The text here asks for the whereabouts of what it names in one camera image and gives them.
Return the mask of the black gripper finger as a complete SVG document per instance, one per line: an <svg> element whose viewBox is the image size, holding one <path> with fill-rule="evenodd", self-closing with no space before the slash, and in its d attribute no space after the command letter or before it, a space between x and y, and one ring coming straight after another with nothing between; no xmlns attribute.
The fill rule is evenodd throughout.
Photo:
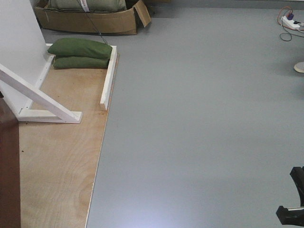
<svg viewBox="0 0 304 228"><path fill-rule="evenodd" d="M295 225L303 226L304 225L304 208L285 208L279 206L276 215L282 225Z"/></svg>
<svg viewBox="0 0 304 228"><path fill-rule="evenodd" d="M300 206L304 206L304 168L293 167L290 176L292 177L300 197Z"/></svg>

